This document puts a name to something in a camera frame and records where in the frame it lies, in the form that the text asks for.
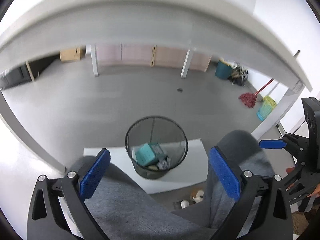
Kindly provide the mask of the person's right hand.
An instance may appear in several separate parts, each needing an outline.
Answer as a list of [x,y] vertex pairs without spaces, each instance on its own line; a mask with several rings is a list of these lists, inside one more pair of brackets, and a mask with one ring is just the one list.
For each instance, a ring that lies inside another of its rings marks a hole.
[[319,172],[304,166],[290,167],[286,169],[287,176],[283,179],[284,189],[287,192],[289,202],[297,202],[305,197],[310,197],[319,191]]

